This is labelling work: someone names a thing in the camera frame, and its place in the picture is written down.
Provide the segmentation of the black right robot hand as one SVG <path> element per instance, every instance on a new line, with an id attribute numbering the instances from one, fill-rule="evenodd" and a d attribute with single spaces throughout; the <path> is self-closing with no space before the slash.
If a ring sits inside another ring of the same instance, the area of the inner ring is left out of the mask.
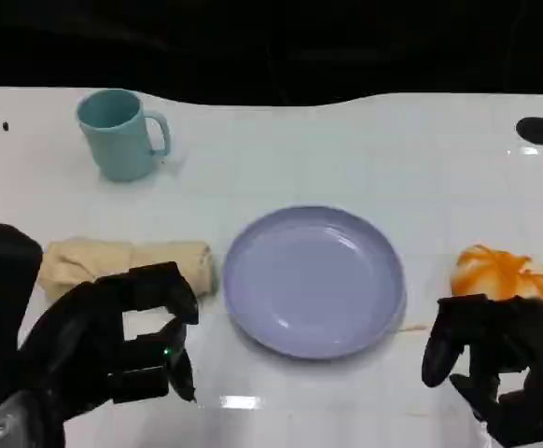
<path id="1" fill-rule="evenodd" d="M 450 381 L 503 447 L 543 442 L 543 300 L 442 298 L 422 381 Z"/>

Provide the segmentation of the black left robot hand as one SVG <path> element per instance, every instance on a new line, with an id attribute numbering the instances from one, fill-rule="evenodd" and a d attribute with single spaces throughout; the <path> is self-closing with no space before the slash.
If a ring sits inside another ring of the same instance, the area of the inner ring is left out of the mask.
<path id="1" fill-rule="evenodd" d="M 124 336 L 123 316 L 163 307 L 171 320 Z M 35 323 L 20 354 L 23 384 L 49 420 L 62 423 L 102 404 L 166 396 L 195 400 L 187 329 L 199 322 L 196 296 L 173 262 L 83 282 Z"/>

